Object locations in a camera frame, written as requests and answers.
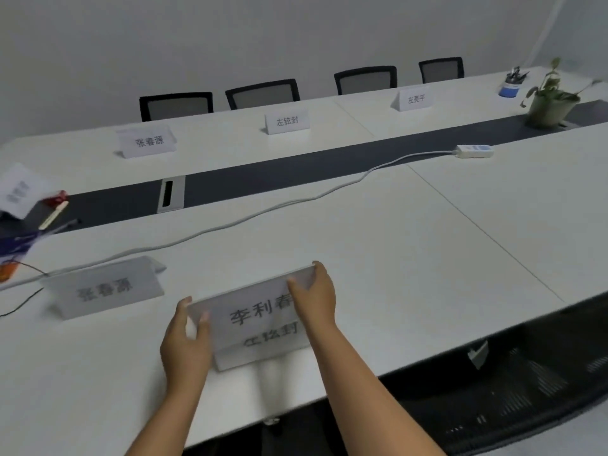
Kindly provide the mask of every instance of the white name card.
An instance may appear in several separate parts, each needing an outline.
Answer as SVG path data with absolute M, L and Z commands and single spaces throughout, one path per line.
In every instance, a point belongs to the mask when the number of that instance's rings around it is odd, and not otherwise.
M 53 193 L 45 179 L 15 163 L 0 177 L 0 211 L 24 219 L 38 201 Z
M 156 273 L 165 268 L 158 261 L 141 256 L 50 276 L 41 283 L 55 297 L 63 318 L 73 319 L 162 296 L 165 292 Z
M 277 109 L 265 115 L 266 130 L 268 134 L 289 132 L 297 130 L 308 130 L 310 119 L 308 110 L 301 107 L 290 109 Z
M 215 352 L 218 371 L 239 367 L 308 347 L 310 341 L 299 320 L 248 337 L 240 344 Z
M 175 147 L 177 139 L 168 124 L 118 130 L 116 135 L 125 158 L 144 157 L 177 150 Z
M 433 96 L 430 86 L 412 86 L 399 90 L 397 96 L 397 110 L 405 112 L 408 110 L 424 109 L 433 105 Z
M 214 352 L 240 345 L 253 336 L 298 319 L 287 289 L 289 276 L 304 288 L 310 288 L 314 267 L 193 302 L 188 306 L 188 314 L 196 323 L 204 312 L 209 312 Z

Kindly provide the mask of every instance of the red object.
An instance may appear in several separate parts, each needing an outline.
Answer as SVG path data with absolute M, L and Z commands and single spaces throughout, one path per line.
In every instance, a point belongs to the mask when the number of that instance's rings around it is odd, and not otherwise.
M 48 205 L 51 208 L 57 208 L 57 206 L 61 205 L 66 200 L 67 200 L 67 192 L 65 190 L 62 190 L 54 197 L 45 198 L 42 201 L 45 205 Z

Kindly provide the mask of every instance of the blue pen cup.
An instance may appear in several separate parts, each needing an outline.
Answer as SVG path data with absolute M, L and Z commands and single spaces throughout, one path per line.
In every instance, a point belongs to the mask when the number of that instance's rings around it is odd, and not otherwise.
M 498 95 L 502 97 L 515 97 L 517 92 L 522 87 L 521 84 L 503 83 Z

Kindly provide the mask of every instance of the mesh chair back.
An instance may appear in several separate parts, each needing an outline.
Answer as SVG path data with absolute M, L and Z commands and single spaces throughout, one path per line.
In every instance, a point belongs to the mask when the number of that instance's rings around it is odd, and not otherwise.
M 261 83 L 226 91 L 232 110 L 269 106 L 300 100 L 294 79 Z
M 339 95 L 397 87 L 397 68 L 393 66 L 355 68 L 334 77 Z
M 445 58 L 419 62 L 423 83 L 433 83 L 465 76 L 462 58 Z
M 143 122 L 213 112 L 211 93 L 178 93 L 141 97 L 139 105 Z

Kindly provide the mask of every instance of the white wall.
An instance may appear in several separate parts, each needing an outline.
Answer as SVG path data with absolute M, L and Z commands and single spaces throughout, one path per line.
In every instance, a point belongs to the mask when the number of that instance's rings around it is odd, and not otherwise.
M 535 64 L 608 79 L 608 0 L 566 0 Z
M 333 73 L 462 56 L 467 75 L 527 57 L 554 0 L 3 0 L 4 138 L 140 121 L 142 95 L 296 78 L 302 99 Z

